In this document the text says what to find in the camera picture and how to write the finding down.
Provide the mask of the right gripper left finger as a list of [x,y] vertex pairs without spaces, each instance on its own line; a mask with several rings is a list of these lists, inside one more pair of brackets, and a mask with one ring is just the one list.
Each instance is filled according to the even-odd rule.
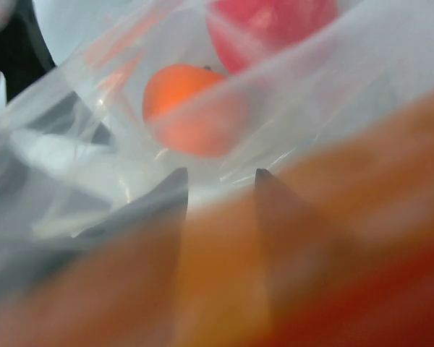
[[179,168],[104,223],[111,239],[24,296],[0,303],[0,346],[167,346],[187,214]]

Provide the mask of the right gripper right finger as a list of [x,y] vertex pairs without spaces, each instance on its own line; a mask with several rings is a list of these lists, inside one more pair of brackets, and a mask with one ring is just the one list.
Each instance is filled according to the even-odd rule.
[[259,346],[434,346],[434,171],[309,200],[255,175],[272,331]]

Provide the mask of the clear zip bag orange seal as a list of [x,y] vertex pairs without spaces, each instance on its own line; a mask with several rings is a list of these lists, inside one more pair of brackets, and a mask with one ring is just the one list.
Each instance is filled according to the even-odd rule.
[[[255,175],[306,199],[339,185],[434,171],[434,1],[336,1],[338,17],[231,74],[210,40],[213,1],[134,1],[0,111],[0,303],[24,296],[112,235],[104,223],[179,168],[187,214],[167,346],[259,346],[272,329]],[[173,64],[228,77],[185,103],[247,102],[215,158],[166,147],[143,121],[149,79]]]

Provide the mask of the small orange fake tangerine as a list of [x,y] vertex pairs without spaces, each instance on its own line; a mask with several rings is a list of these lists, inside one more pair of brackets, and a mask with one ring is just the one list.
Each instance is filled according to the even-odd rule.
[[189,155],[215,158],[238,142],[248,118],[247,102],[239,92],[185,107],[201,93],[228,77],[204,67],[173,64],[148,81],[142,102],[143,121],[166,147]]

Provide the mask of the red fake apple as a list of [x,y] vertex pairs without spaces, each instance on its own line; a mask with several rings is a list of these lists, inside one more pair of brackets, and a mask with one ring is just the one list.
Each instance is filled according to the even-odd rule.
[[329,0],[213,1],[209,12],[250,36],[251,44],[246,45],[242,38],[225,33],[216,21],[206,18],[211,43],[231,74],[247,69],[260,55],[302,42],[339,15],[337,2]]

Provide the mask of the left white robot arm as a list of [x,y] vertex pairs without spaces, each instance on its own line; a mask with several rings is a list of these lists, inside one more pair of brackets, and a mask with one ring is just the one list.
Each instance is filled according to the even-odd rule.
[[0,73],[5,78],[7,101],[55,66],[33,1],[0,1]]

